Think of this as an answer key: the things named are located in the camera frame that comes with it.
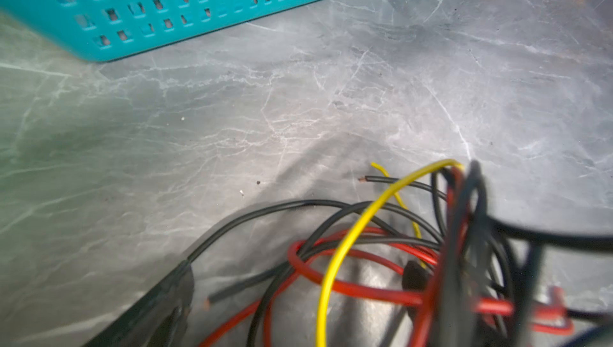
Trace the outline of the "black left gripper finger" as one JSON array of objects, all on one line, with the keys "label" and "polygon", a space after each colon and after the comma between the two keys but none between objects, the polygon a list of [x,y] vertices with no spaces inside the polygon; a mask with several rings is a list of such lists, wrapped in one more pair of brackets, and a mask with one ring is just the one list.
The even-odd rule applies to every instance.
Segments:
[{"label": "black left gripper finger", "polygon": [[180,346],[188,326],[194,289],[191,264],[180,262],[85,346]]}]

